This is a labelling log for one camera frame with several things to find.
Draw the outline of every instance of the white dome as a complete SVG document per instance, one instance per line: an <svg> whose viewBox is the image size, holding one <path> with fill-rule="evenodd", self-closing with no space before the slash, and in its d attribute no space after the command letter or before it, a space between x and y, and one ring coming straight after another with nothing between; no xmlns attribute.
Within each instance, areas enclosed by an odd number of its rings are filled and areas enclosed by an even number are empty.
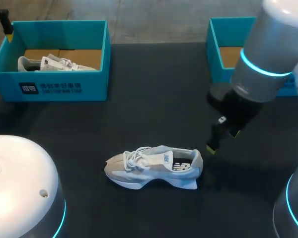
<svg viewBox="0 0 298 238"><path fill-rule="evenodd" d="M279 22L298 27L298 0L264 0L263 7Z"/></svg>
<svg viewBox="0 0 298 238"><path fill-rule="evenodd" d="M21 137L0 135L0 238L27 233L46 215L58 188L49 154Z"/></svg>

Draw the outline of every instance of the shoe insole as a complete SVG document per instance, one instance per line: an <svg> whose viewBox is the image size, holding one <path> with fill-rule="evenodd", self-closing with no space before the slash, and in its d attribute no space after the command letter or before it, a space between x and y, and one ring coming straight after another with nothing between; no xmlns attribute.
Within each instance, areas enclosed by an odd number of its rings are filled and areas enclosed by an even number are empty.
<svg viewBox="0 0 298 238"><path fill-rule="evenodd" d="M172 170L182 171L191 167L192 160L183 158L173 158Z"/></svg>

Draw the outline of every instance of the white sneaker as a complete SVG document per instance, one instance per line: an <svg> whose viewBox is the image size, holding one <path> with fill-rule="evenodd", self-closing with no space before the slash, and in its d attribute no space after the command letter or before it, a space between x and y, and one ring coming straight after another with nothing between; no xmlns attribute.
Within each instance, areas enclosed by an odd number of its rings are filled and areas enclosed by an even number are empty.
<svg viewBox="0 0 298 238"><path fill-rule="evenodd" d="M118 185L130 189L140 189L154 179L163 179L174 187L197 189L196 179L203 168L198 150L163 145L125 151L106 163L106 175Z"/></svg>
<svg viewBox="0 0 298 238"><path fill-rule="evenodd" d="M87 71L96 70L91 67L73 63L69 59L58 58L52 54L42 57L42 60L27 59L21 56L18 59L18 71Z"/></svg>

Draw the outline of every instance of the concrete floor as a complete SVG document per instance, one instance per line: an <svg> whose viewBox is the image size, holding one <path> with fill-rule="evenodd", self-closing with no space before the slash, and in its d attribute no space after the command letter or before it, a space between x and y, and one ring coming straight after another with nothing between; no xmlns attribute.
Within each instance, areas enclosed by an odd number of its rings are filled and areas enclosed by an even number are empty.
<svg viewBox="0 0 298 238"><path fill-rule="evenodd" d="M11 21L105 19L112 43L162 43L205 41L210 17L254 16L261 1L0 0L0 8Z"/></svg>

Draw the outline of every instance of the teal box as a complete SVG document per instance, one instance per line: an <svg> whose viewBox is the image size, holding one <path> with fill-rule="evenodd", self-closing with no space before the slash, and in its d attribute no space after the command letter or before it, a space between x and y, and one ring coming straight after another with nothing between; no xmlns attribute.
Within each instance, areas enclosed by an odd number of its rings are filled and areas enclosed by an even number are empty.
<svg viewBox="0 0 298 238"><path fill-rule="evenodd" d="M6 102L105 101L110 67L106 21L16 21L0 47L0 93ZM17 72L26 49L102 50L100 70Z"/></svg>
<svg viewBox="0 0 298 238"><path fill-rule="evenodd" d="M230 82L234 68L225 68L220 47L243 47L256 17L211 18L208 27L206 52L213 83ZM293 75L280 89L278 96L297 96Z"/></svg>

